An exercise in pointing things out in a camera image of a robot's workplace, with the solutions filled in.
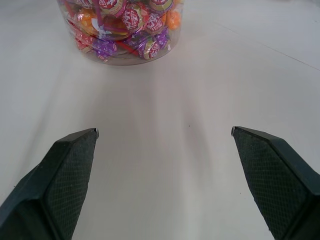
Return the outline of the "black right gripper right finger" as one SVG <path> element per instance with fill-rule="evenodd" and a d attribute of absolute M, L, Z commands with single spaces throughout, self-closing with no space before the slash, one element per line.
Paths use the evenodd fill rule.
<path fill-rule="evenodd" d="M 320 174 L 282 138 L 231 130 L 248 188 L 275 240 L 320 240 Z"/>

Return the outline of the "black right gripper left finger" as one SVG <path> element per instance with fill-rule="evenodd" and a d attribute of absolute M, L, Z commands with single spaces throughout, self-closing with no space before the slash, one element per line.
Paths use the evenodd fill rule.
<path fill-rule="evenodd" d="M 52 145 L 0 205 L 0 240 L 72 240 L 98 138 L 89 128 Z"/>

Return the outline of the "clear jar of candies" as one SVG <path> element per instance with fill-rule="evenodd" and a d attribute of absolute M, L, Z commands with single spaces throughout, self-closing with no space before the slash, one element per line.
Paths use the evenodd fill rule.
<path fill-rule="evenodd" d="M 178 43 L 178 40 L 180 37 L 183 7 L 184 7 L 185 0 L 173 0 L 173 7 L 169 10 L 169 11 L 178 11 L 181 14 L 180 27 L 175 30 L 169 29 L 171 32 L 171 42 L 170 42 L 171 50 L 168 51 L 168 50 L 160 49 L 157 55 L 154 58 L 149 60 L 145 60 L 140 57 L 138 53 L 138 47 L 146 39 L 152 38 L 156 40 L 155 35 L 151 35 L 145 31 L 146 24 L 149 19 L 149 14 L 156 13 L 156 12 L 152 11 L 149 8 L 148 0 L 125 0 L 125 1 L 126 1 L 126 4 L 123 10 L 114 16 L 114 15 L 105 14 L 101 10 L 99 6 L 99 0 L 92 0 L 94 9 L 82 8 L 81 6 L 75 4 L 74 0 L 56 0 L 59 10 L 67 25 L 68 32 L 72 37 L 72 40 L 75 43 L 75 45 L 76 45 L 76 41 L 75 41 L 76 32 L 83 32 L 84 34 L 92 36 L 94 38 L 93 42 L 95 40 L 104 40 L 104 41 L 110 40 L 116 43 L 116 46 L 117 46 L 116 55 L 111 56 L 107 60 L 99 59 L 96 56 L 96 53 L 93 50 L 93 48 L 90 52 L 87 52 L 87 53 L 84 53 L 78 49 L 80 52 L 82 52 L 84 55 L 86 55 L 88 58 L 92 60 L 95 60 L 101 63 L 106 63 L 109 65 L 128 66 L 128 65 L 137 65 L 137 64 L 154 61 L 168 54 Z M 132 3 L 138 4 L 145 11 L 145 25 L 143 29 L 130 33 L 122 21 L 122 15 L 126 9 L 126 6 Z M 95 13 L 96 18 L 93 18 L 91 20 L 93 27 L 97 31 L 97 33 L 94 35 L 87 33 L 78 22 L 78 19 L 77 19 L 78 13 L 84 12 L 84 11 L 86 12 L 92 11 Z M 156 13 L 156 14 L 163 15 L 163 14 L 167 14 L 167 12 Z"/>

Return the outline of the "purple candy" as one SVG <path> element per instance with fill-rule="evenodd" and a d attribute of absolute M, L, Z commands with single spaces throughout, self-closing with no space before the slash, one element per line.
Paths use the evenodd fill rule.
<path fill-rule="evenodd" d="M 165 27 L 159 34 L 155 35 L 155 39 L 161 50 L 171 50 L 172 34 L 168 27 Z"/>
<path fill-rule="evenodd" d="M 96 39 L 92 44 L 92 48 L 96 56 L 103 61 L 115 56 L 118 51 L 116 43 L 111 40 Z"/>

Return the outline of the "red candy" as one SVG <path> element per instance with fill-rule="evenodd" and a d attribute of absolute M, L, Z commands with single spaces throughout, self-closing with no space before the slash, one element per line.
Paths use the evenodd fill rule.
<path fill-rule="evenodd" d="M 88 53 L 93 49 L 93 41 L 94 38 L 90 35 L 87 35 L 81 31 L 75 33 L 76 46 L 83 53 Z"/>

